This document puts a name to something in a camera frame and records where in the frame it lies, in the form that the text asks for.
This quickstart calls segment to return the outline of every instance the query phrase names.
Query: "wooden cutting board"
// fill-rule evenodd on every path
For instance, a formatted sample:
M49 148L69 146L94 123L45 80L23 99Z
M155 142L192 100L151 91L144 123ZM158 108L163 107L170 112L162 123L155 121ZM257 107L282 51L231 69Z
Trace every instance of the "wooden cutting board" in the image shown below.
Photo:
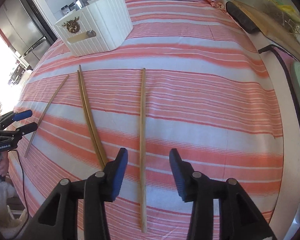
M282 46L300 61L300 44L292 33L289 33L270 16L254 7L235 0L232 2L258 26L267 38Z

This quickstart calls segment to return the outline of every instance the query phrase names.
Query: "human hand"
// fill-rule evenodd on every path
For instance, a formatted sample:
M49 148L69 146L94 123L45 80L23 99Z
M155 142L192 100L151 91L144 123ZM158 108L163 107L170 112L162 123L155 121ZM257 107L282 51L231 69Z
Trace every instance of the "human hand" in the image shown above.
M6 176L9 169L8 152L2 152L2 159L0 160L0 176Z

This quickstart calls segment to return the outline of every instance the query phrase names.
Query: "ribbed white container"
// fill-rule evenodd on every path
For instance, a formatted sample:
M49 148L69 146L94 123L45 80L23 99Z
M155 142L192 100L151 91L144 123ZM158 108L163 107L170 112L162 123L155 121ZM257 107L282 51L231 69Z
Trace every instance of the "ribbed white container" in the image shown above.
M70 33L64 23L74 18L80 25L80 31ZM54 25L61 39L76 57L111 51L119 47L132 31L133 25L124 0L92 0L78 11L71 11ZM69 38L94 30L95 37L70 43Z

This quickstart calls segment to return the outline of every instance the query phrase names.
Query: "red and white striped fabric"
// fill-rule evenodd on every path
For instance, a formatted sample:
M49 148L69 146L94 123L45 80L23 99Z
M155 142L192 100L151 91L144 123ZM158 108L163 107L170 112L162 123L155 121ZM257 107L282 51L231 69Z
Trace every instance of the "red and white striped fabric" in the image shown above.
M207 0L126 0L134 28L118 49L74 57L58 40L36 66L15 110L38 121L67 74L30 148L18 146L26 197L34 215L62 178L86 179L100 169L84 119L77 82L81 64L106 154L120 147L129 161L120 195L106 204L112 239L185 239L192 203L183 203L169 165L175 147L212 179L236 178L267 221L283 168L279 106L255 47L231 17ZM148 233L140 230L139 112L146 68ZM24 124L19 122L15 127ZM10 153L10 174L22 198L22 176ZM79 235L82 234L79 204ZM215 211L214 238L219 231Z

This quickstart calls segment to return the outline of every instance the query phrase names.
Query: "silver bolt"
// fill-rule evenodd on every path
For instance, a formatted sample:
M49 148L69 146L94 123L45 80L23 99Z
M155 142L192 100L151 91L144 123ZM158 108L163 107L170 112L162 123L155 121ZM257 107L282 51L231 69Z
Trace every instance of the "silver bolt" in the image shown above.
M236 185L237 182L238 182L238 181L237 181L236 179L234 179L234 178L228 179L228 183L231 184L231 185Z
M105 173L103 171L97 171L96 174L95 174L95 176L97 178L102 178L104 175L105 175Z
M62 186L67 185L68 183L69 183L69 179L62 179L62 180L60 181L60 184L61 184Z
M199 172L199 171L194 171L194 172L192 173L192 177L194 177L194 178L200 178L200 177L201 177L201 172Z

